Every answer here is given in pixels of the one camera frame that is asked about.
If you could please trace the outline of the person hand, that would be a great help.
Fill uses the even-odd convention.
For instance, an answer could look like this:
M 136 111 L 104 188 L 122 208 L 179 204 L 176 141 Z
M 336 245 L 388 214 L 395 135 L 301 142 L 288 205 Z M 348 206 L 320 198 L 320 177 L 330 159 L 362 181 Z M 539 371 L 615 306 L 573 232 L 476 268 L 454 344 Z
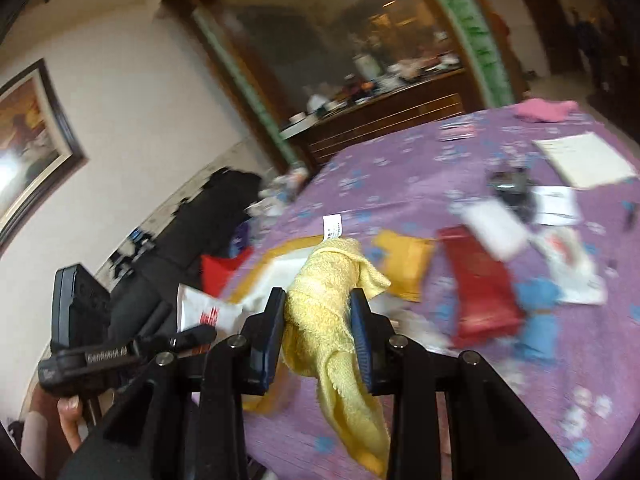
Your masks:
M 78 429 L 79 422 L 82 419 L 81 400 L 79 396 L 61 398 L 58 400 L 56 407 L 58 408 L 58 418 L 60 419 L 62 433 L 70 446 L 70 450 L 75 453 L 81 445 Z

